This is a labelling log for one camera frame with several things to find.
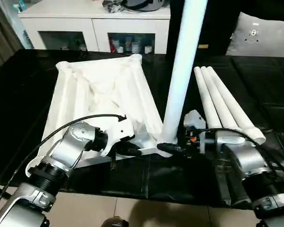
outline black cable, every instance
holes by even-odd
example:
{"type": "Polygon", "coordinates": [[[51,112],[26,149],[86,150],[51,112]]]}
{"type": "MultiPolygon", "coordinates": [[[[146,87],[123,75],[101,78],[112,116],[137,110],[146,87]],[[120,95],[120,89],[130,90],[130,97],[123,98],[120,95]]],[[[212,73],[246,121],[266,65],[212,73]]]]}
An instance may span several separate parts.
{"type": "Polygon", "coordinates": [[[95,117],[117,117],[119,121],[122,121],[124,119],[126,119],[126,117],[123,117],[123,116],[120,116],[120,115],[117,115],[117,114],[96,114],[96,115],[90,115],[90,116],[86,116],[86,117],[81,117],[79,119],[76,119],[76,120],[73,120],[71,122],[68,122],[67,124],[61,126],[60,128],[56,129],[55,131],[53,131],[51,134],[49,134],[44,140],[42,140],[22,161],[21,163],[18,165],[18,167],[16,168],[16,170],[14,171],[13,175],[11,176],[11,178],[9,179],[9,181],[7,182],[7,184],[3,187],[1,193],[0,193],[0,201],[4,195],[4,193],[6,192],[7,188],[9,187],[10,185],[10,182],[14,179],[14,176],[16,175],[16,173],[19,171],[19,169],[23,166],[23,164],[28,160],[28,158],[34,154],[43,144],[45,144],[52,136],[54,136],[56,133],[58,133],[59,131],[61,131],[62,129],[74,124],[74,123],[77,123],[77,122],[80,122],[80,121],[83,121],[83,120],[86,120],[86,119],[90,119],[90,118],[95,118],[95,117]]]}
{"type": "Polygon", "coordinates": [[[270,152],[266,151],[265,148],[261,147],[260,144],[258,144],[251,137],[249,137],[247,134],[245,134],[245,133],[243,133],[241,131],[238,131],[238,130],[235,130],[235,129],[226,129],[226,128],[197,129],[195,131],[198,134],[200,134],[201,132],[206,132],[206,131],[211,131],[211,132],[215,132],[215,131],[231,131],[231,132],[234,132],[234,133],[240,135],[241,137],[243,137],[243,138],[249,140],[250,142],[252,142],[257,148],[259,148],[262,151],[261,155],[267,157],[267,159],[269,159],[270,161],[276,163],[277,166],[284,172],[284,166],[282,166],[282,164],[273,155],[271,155],[270,152]]]}

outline white pillow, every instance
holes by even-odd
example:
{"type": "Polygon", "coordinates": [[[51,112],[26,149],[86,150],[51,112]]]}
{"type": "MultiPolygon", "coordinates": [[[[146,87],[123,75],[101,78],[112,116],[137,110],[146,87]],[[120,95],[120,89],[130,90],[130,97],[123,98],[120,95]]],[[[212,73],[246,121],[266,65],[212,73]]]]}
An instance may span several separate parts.
{"type": "Polygon", "coordinates": [[[284,21],[241,12],[226,55],[284,57],[284,21]]]}

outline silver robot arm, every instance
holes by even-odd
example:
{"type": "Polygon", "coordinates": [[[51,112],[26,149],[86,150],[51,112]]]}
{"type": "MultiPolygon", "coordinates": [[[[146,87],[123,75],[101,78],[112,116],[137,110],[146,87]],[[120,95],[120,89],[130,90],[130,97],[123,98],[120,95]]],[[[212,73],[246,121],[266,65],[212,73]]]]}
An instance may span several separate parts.
{"type": "Polygon", "coordinates": [[[284,227],[284,187],[275,182],[272,169],[250,142],[225,143],[220,132],[198,132],[186,129],[186,145],[161,143],[157,148],[171,154],[190,157],[192,152],[203,151],[211,157],[223,155],[237,170],[242,185],[251,200],[252,209],[260,222],[257,227],[284,227]]]}
{"type": "Polygon", "coordinates": [[[259,151],[249,142],[224,144],[222,152],[229,154],[243,187],[251,200],[259,227],[284,227],[284,187],[276,183],[272,170],[259,151]]]}
{"type": "Polygon", "coordinates": [[[71,125],[0,210],[0,227],[48,227],[49,220],[42,212],[49,212],[83,151],[99,151],[105,156],[120,139],[132,136],[128,119],[105,132],[85,122],[71,125]]]}

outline black table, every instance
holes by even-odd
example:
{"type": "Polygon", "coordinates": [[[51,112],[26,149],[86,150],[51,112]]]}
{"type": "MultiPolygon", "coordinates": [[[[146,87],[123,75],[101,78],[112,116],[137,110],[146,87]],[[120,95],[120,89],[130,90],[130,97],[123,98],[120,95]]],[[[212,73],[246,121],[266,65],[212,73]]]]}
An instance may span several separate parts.
{"type": "MultiPolygon", "coordinates": [[[[42,137],[60,61],[89,61],[122,54],[20,50],[0,67],[0,184],[42,137]]],[[[143,56],[142,67],[161,118],[173,61],[143,56]]],[[[212,66],[244,111],[265,134],[265,146],[284,156],[284,58],[196,56],[195,66],[212,66]]],[[[183,116],[204,116],[192,74],[183,116]]],[[[12,185],[26,180],[24,168],[12,185]]],[[[65,192],[101,194],[186,204],[248,209],[247,197],[227,160],[192,160],[147,155],[76,169],[65,192]]]]}

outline white cylinder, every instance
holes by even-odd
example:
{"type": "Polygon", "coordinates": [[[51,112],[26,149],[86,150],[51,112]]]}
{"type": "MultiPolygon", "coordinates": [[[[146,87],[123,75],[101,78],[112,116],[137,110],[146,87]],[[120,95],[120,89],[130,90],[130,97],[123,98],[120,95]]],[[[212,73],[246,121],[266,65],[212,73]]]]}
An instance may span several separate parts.
{"type": "Polygon", "coordinates": [[[144,47],[144,53],[147,54],[147,53],[150,53],[152,52],[152,46],[145,46],[144,47]]]}
{"type": "Polygon", "coordinates": [[[221,128],[220,119],[217,111],[213,105],[212,98],[210,97],[209,91],[205,84],[203,75],[199,67],[194,68],[195,79],[197,81],[205,117],[208,128],[221,128]]]}
{"type": "Polygon", "coordinates": [[[214,84],[209,71],[205,66],[203,66],[201,68],[201,72],[223,127],[228,129],[239,129],[236,121],[231,115],[226,103],[224,102],[219,90],[214,84]]]}
{"type": "Polygon", "coordinates": [[[117,49],[117,53],[123,53],[123,47],[119,46],[119,48],[117,49]]]}
{"type": "Polygon", "coordinates": [[[197,50],[207,0],[185,0],[169,87],[162,134],[159,142],[177,142],[177,130],[197,50]]]}
{"type": "Polygon", "coordinates": [[[244,133],[254,139],[257,143],[264,143],[266,138],[261,132],[261,130],[255,127],[255,125],[251,122],[251,120],[248,118],[239,103],[236,101],[236,99],[232,96],[232,94],[224,85],[222,80],[219,78],[217,73],[213,70],[212,67],[208,67],[207,70],[210,73],[213,82],[219,90],[224,102],[226,103],[229,111],[231,112],[238,126],[242,129],[244,133]]]}
{"type": "Polygon", "coordinates": [[[139,42],[132,42],[132,53],[139,53],[140,44],[139,42]]]}

